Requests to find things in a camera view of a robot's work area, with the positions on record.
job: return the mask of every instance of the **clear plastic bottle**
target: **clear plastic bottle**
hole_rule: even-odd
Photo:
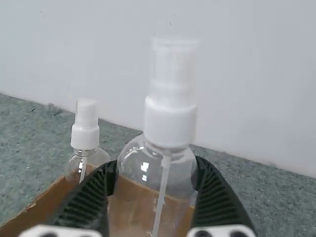
[[[65,170],[66,180],[71,186],[79,184],[94,169],[111,160],[108,153],[99,148],[99,138],[96,102],[91,99],[78,99],[71,136],[74,154]]]
[[[176,235],[195,192],[197,162],[191,59],[196,42],[154,41],[155,73],[145,100],[144,133],[118,157],[110,202],[110,235]]]

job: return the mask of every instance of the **spray bottle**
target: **spray bottle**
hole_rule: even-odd
[[[99,148],[100,127],[96,105],[96,101],[91,99],[80,98],[77,101],[70,142],[74,153],[65,171],[67,182],[71,185],[81,183],[91,171],[111,160],[108,153]]]
[[[110,201],[111,236],[175,236],[195,191],[196,158],[189,148],[197,106],[191,61],[197,42],[156,39],[154,73],[145,99],[144,132],[117,161]]]

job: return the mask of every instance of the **large spray bottle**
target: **large spray bottle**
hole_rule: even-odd
[[[191,64],[197,42],[156,39],[154,73],[145,99],[144,133],[118,157],[110,200],[111,236],[171,237],[195,191],[197,163]]]

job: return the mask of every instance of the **screw hole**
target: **screw hole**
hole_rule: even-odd
[[[196,232],[195,237],[212,237],[212,235],[207,231],[198,231]]]
[[[234,231],[231,233],[231,237],[248,237],[248,236],[243,232]]]
[[[41,235],[40,237],[57,237],[57,234],[53,232],[46,233],[44,235]]]

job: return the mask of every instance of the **cardboard box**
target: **cardboard box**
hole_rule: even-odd
[[[65,177],[58,178],[19,215],[6,222],[0,228],[0,237],[17,237],[22,231],[44,223],[56,211],[73,188],[73,185],[66,182]],[[181,228],[179,228],[178,237],[186,236],[190,228],[193,210],[193,207],[190,207],[186,212],[185,218],[180,224]]]

